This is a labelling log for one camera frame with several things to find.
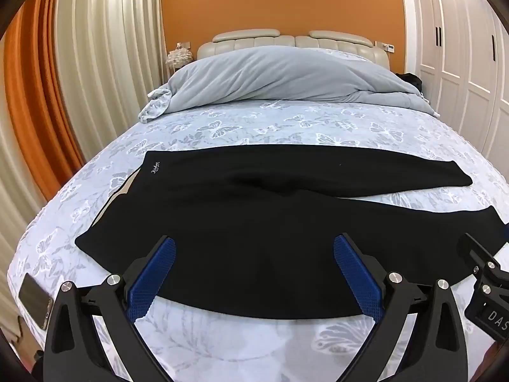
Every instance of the wall outlet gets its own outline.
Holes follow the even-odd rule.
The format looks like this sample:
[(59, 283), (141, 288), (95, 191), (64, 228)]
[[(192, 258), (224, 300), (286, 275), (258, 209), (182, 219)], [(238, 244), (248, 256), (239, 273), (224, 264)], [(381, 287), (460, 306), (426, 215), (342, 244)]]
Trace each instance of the wall outlet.
[(385, 50), (389, 53), (394, 53), (394, 46), (392, 44), (382, 43), (382, 42), (375, 42), (375, 46), (379, 47), (382, 50)]

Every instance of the wardrobe door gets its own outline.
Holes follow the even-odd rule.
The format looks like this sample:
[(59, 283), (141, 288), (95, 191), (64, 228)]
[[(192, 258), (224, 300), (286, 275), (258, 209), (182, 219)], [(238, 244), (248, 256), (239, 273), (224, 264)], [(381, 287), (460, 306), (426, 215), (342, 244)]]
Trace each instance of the wardrobe door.
[(493, 16), (497, 29), (498, 79), (483, 155), (509, 180), (509, 34), (495, 12)]
[(435, 107), (435, 80), (438, 72), (439, 40), (435, 0), (415, 0), (417, 14), (417, 73), (422, 93)]
[(458, 104), (465, 103), (465, 8), (463, 0), (436, 0), (435, 16), (439, 27), (436, 101), (432, 106), (440, 120), (459, 129), (455, 122)]
[(464, 0), (466, 9), (466, 98), (457, 110), (458, 133), (478, 151), (484, 147), (495, 104), (495, 22), (486, 0)]

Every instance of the cream curtain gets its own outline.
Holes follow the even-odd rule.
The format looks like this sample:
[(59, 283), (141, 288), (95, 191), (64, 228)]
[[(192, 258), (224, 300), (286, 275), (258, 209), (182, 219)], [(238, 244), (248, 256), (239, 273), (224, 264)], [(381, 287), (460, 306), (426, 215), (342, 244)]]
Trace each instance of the cream curtain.
[(160, 0), (57, 0), (55, 10), (60, 89), (90, 160), (167, 80)]
[(7, 285), (7, 269), (29, 222), (45, 205), (21, 155), (7, 109), (0, 40), (0, 326), (19, 336), (18, 310)]

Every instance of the beige leather headboard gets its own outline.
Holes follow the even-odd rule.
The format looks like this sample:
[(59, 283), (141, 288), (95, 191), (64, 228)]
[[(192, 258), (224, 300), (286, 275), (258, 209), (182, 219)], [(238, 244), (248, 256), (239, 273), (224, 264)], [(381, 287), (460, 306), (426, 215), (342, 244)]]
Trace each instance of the beige leather headboard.
[(197, 58), (203, 59), (216, 54), (258, 46), (321, 47), (358, 54), (373, 63), (389, 68), (387, 53), (375, 47), (371, 41), (364, 37), (327, 30), (313, 30), (309, 34), (309, 36), (296, 37), (282, 36), (276, 29), (251, 29), (222, 33), (215, 36), (212, 42), (202, 45), (198, 49)]

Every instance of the silver screw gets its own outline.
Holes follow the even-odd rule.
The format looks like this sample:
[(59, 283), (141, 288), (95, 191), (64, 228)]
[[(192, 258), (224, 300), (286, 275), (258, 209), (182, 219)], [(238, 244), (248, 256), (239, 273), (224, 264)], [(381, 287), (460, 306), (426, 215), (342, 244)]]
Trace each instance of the silver screw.
[(389, 274), (389, 280), (393, 283), (401, 283), (403, 281), (403, 277), (399, 273), (391, 273)]
[(112, 274), (108, 277), (107, 282), (110, 286), (114, 286), (120, 282), (120, 276), (118, 274)]
[(60, 287), (62, 291), (69, 291), (72, 289), (72, 283), (71, 282), (65, 282), (62, 284), (62, 287)]
[(438, 287), (441, 289), (447, 290), (449, 288), (449, 283), (447, 283), (444, 279), (440, 279), (438, 281)]

